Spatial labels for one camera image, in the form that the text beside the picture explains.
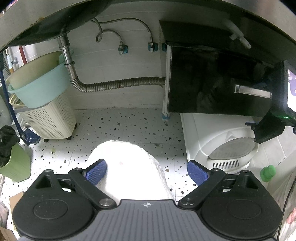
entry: gray gripper base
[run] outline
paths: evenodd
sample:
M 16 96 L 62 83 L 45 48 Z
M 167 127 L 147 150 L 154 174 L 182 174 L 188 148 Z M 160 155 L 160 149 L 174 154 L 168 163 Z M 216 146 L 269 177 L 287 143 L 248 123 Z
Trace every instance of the gray gripper base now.
M 30 239 L 22 237 L 21 241 Z M 194 211 L 173 200 L 122 200 L 100 211 L 82 232 L 63 241 L 226 241 L 208 230 Z

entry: white washing machine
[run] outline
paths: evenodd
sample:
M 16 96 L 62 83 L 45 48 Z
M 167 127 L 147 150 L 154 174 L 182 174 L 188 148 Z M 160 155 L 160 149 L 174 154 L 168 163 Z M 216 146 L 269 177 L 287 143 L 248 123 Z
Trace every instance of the white washing machine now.
M 258 152 L 250 116 L 181 113 L 187 159 L 208 169 L 236 173 Z

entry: black trash bag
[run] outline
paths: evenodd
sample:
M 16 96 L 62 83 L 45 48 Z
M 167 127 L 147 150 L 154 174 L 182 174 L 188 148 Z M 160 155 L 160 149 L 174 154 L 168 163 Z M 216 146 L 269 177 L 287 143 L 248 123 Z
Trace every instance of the black trash bag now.
M 0 168 L 8 163 L 11 148 L 19 141 L 20 138 L 11 126 L 3 126 L 0 129 Z

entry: cardboard box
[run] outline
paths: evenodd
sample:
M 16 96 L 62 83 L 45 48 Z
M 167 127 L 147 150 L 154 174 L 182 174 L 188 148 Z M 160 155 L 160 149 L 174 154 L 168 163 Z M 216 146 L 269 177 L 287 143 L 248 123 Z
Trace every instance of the cardboard box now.
M 20 192 L 17 195 L 14 195 L 9 198 L 11 214 L 12 214 L 13 209 L 15 208 L 17 202 L 22 198 L 23 195 L 24 195 L 24 192 Z
M 17 241 L 12 230 L 0 227 L 0 241 Z

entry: white perforated laundry basket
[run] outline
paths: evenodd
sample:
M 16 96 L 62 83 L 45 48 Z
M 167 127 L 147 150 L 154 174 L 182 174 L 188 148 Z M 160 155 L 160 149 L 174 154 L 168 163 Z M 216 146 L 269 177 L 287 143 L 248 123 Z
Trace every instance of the white perforated laundry basket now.
M 14 109 L 44 139 L 64 139 L 71 136 L 76 118 L 66 93 L 36 109 Z

